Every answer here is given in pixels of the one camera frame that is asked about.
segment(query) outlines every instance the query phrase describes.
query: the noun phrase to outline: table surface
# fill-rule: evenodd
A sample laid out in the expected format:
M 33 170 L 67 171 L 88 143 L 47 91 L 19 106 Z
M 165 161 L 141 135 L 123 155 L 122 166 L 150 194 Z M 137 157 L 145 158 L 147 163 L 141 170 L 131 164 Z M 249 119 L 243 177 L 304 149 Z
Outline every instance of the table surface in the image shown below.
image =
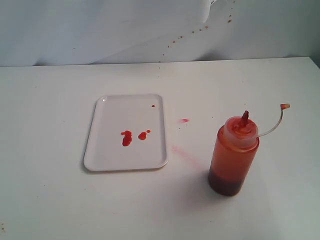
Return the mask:
M 158 93 L 169 132 L 156 171 L 90 173 L 96 100 Z M 320 70 L 307 57 L 0 68 L 1 240 L 320 238 Z M 244 110 L 261 132 L 240 193 L 207 181 L 216 134 Z M 190 119 L 181 124 L 179 119 Z

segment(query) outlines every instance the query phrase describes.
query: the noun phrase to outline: red droplet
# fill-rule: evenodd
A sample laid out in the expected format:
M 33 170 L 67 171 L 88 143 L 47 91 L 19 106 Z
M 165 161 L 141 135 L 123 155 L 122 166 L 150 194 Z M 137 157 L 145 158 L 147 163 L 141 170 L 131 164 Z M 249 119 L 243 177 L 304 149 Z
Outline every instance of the red droplet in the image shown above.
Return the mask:
M 138 139 L 140 139 L 140 140 L 145 140 L 146 138 L 147 138 L 147 133 L 145 131 L 140 133 L 138 136 Z
M 124 138 L 122 140 L 122 146 L 124 146 L 124 147 L 129 146 L 132 141 L 132 132 L 126 130 L 126 131 L 122 132 L 121 135 L 124 135 Z
M 184 123 L 187 123 L 189 121 L 190 121 L 189 119 L 182 118 L 182 119 L 179 120 L 179 123 L 184 124 Z

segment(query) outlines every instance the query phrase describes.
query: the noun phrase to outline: plastic bottle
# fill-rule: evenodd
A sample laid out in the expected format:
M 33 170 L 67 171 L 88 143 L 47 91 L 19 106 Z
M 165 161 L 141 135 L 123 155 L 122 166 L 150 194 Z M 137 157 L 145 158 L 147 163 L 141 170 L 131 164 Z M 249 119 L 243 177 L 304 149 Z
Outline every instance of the plastic bottle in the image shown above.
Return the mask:
M 218 133 L 209 170 L 209 184 L 217 193 L 236 195 L 247 176 L 259 147 L 259 137 L 271 133 L 280 124 L 283 110 L 289 104 L 281 104 L 278 123 L 269 131 L 258 135 L 257 125 L 249 119 L 249 112 L 243 116 L 229 118 Z

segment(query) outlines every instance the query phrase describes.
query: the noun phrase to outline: white wall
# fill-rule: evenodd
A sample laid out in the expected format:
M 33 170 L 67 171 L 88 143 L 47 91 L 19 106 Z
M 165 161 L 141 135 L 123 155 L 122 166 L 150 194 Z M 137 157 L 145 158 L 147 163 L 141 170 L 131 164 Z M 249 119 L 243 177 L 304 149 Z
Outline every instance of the white wall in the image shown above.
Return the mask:
M 291 56 L 320 61 L 320 1 L 218 0 L 202 23 L 209 5 L 208 0 L 4 0 L 0 66 Z

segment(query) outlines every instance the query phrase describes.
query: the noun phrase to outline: pink stain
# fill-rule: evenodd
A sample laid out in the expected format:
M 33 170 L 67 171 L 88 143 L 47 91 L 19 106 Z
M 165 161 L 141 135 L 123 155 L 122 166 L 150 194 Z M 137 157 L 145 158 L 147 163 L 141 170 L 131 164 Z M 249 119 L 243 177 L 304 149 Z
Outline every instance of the pink stain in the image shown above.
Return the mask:
M 186 160 L 194 169 L 197 170 L 204 170 L 206 169 L 205 166 L 202 166 L 200 161 L 196 159 L 194 156 L 190 155 L 186 151 L 184 151 L 181 147 L 178 147 L 176 145 L 171 146 L 171 150 L 174 154 L 179 155 L 183 160 Z
M 189 119 L 181 118 L 181 119 L 179 120 L 179 123 L 180 123 L 180 124 L 184 124 L 184 123 L 187 123 L 187 122 L 189 122 L 189 121 L 190 121 Z

